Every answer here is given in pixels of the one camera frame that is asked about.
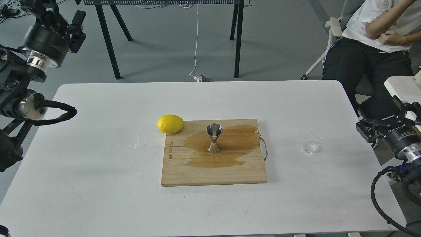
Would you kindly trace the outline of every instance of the hand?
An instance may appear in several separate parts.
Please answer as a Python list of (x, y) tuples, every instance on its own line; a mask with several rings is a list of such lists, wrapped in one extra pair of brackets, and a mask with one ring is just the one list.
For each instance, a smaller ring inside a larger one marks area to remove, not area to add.
[(378, 40), (384, 45), (404, 45), (406, 44), (406, 37), (400, 35), (398, 32), (394, 30), (387, 30), (385, 33), (381, 34)]

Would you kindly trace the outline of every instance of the brown liquid stain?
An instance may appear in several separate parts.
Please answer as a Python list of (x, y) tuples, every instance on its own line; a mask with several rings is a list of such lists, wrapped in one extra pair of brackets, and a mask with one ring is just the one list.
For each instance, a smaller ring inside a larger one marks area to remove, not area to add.
[(184, 146), (193, 150), (187, 165), (201, 168), (222, 168), (246, 164), (241, 161), (245, 156), (259, 146), (259, 134), (256, 127), (236, 125), (224, 127), (217, 140), (220, 152), (211, 154), (208, 151), (211, 139), (206, 131), (192, 135), (184, 141)]

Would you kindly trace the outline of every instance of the wooden cutting board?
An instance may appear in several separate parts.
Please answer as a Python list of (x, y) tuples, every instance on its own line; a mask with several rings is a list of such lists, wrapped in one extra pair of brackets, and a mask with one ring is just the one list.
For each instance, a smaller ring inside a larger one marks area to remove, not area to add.
[[(208, 151), (209, 124), (222, 126), (220, 152)], [(185, 121), (165, 138), (162, 186), (266, 183), (256, 119)]]

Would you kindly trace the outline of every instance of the black table leg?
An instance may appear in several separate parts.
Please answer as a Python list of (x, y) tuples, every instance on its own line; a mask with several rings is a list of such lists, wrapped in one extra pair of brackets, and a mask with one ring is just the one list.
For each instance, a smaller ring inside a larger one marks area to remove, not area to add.
[(126, 38), (128, 41), (132, 41), (133, 38), (131, 37), (129, 30), (126, 27), (126, 24), (123, 21), (123, 18), (120, 15), (120, 12), (117, 9), (116, 5), (110, 5), (112, 12), (114, 12), (115, 18), (117, 18), (118, 23), (121, 26), (121, 29), (123, 30), (124, 34), (126, 35)]
[(232, 14), (232, 26), (231, 26), (231, 37), (230, 40), (234, 40), (235, 25), (237, 24), (238, 17), (238, 4), (234, 4), (234, 13)]
[(237, 25), (237, 47), (235, 49), (235, 68), (234, 78), (238, 78), (240, 70), (240, 52), (241, 52), (241, 34), (242, 34), (242, 17), (244, 13), (244, 0), (238, 4), (238, 25)]
[(101, 5), (95, 5), (98, 14), (99, 23), (101, 25), (102, 34), (104, 35), (105, 45), (107, 46), (109, 59), (111, 60), (112, 69), (114, 70), (115, 79), (121, 79), (120, 71), (118, 70), (117, 60), (115, 58), (114, 49), (112, 47), (111, 38), (109, 37), (107, 22), (105, 22), (104, 11)]

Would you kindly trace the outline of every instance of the stainless steel jigger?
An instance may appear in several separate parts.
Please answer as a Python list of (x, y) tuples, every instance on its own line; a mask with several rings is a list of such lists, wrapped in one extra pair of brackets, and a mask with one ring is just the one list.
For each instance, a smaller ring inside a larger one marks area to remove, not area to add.
[(222, 127), (219, 124), (210, 124), (206, 128), (208, 135), (210, 136), (212, 143), (210, 144), (208, 151), (212, 154), (216, 154), (219, 152), (218, 144), (216, 140), (218, 139), (219, 135), (222, 133)]

